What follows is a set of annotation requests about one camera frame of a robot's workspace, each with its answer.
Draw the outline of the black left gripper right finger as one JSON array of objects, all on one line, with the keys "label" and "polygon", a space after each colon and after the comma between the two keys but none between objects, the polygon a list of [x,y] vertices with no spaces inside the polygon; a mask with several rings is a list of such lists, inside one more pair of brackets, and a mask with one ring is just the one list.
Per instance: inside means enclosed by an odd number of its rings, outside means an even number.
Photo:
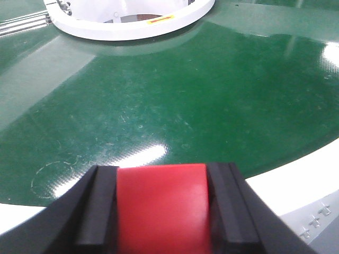
[{"label": "black left gripper right finger", "polygon": [[253,191],[234,163],[207,164],[213,253],[314,253]]}]

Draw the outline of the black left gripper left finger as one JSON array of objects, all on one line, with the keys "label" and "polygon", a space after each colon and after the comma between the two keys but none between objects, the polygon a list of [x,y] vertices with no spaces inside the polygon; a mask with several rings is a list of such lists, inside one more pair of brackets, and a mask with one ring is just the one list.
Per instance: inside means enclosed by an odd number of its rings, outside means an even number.
[{"label": "black left gripper left finger", "polygon": [[1,236],[1,253],[117,253],[117,167],[93,166],[47,208]]}]

